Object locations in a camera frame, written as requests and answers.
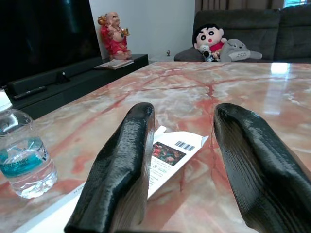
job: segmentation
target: gray sofa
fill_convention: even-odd
[[[261,60],[241,62],[311,63],[311,4],[275,10],[200,11],[193,31],[207,23],[223,28],[226,39],[239,39]],[[204,61],[194,47],[178,53],[175,61]]]

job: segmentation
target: white bottle cap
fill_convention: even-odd
[[[0,112],[12,107],[12,103],[5,91],[0,91]]]

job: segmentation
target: window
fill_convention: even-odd
[[[285,0],[284,7],[307,4],[307,0]]]

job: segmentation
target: bottle label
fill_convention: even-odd
[[[6,178],[26,175],[27,173],[41,166],[41,164],[47,160],[49,155],[40,138],[29,138],[26,141],[28,148],[15,145],[9,150],[2,149],[0,151],[0,170],[3,172]],[[14,161],[12,153],[15,154],[15,157],[18,157],[22,154],[23,158]]]

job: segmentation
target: remote control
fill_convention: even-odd
[[[16,96],[13,96],[13,99],[14,100],[19,100],[19,99],[22,99],[22,98],[24,98],[26,96],[31,96],[31,95],[33,95],[35,93],[39,93],[39,92],[45,91],[46,89],[47,89],[46,86],[41,86],[41,87],[38,87],[36,89],[30,90],[30,91],[26,91],[24,93],[21,93],[21,94],[18,94]]]

